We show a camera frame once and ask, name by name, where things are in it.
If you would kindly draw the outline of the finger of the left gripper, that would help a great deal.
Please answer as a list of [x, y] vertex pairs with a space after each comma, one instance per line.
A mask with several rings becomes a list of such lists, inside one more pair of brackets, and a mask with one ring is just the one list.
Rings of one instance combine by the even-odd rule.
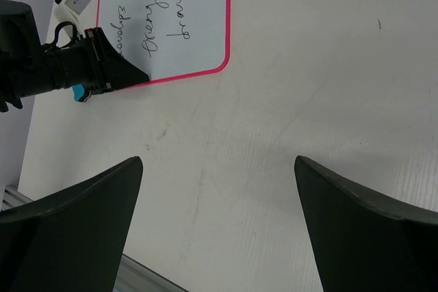
[[123, 90], [149, 82], [149, 75], [125, 59], [97, 28], [97, 51], [105, 82], [110, 91]]

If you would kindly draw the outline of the pink framed whiteboard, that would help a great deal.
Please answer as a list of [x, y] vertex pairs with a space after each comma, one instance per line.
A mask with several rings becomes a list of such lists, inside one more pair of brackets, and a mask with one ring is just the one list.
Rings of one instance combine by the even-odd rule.
[[116, 51], [163, 83], [220, 72], [231, 52], [231, 0], [97, 0]]

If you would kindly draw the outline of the blue bone-shaped eraser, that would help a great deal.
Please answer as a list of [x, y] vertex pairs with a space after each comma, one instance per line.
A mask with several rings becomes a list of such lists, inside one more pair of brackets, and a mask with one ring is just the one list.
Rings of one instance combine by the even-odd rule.
[[78, 103], [85, 103], [91, 96], [91, 91], [84, 85], [74, 85], [72, 87], [74, 100]]

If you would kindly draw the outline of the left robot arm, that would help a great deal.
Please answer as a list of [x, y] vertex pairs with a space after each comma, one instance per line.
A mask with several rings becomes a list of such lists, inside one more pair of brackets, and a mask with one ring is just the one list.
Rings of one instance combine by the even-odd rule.
[[110, 44], [100, 27], [80, 35], [70, 21], [41, 44], [31, 6], [1, 1], [1, 112], [22, 108], [22, 98], [72, 89], [84, 103], [92, 95], [149, 82], [150, 77]]

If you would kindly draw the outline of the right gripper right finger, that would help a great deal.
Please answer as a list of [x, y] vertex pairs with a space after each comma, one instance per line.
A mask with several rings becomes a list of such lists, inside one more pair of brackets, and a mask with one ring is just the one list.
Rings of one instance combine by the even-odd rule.
[[298, 156], [294, 172], [324, 291], [436, 291], [437, 213]]

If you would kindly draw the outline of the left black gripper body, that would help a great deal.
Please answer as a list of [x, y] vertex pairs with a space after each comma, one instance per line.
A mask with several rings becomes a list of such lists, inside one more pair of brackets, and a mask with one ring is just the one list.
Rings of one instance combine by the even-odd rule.
[[44, 91], [83, 85], [91, 94], [113, 90], [110, 75], [104, 69], [105, 34], [100, 27], [85, 30], [80, 36], [72, 27], [70, 41], [60, 47], [57, 42], [62, 28], [56, 27], [54, 39], [44, 45]]

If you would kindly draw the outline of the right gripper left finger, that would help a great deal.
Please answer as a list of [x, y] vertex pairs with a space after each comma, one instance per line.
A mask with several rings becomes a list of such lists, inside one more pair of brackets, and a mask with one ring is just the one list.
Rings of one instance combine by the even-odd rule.
[[142, 173], [131, 157], [1, 212], [1, 290], [112, 291]]

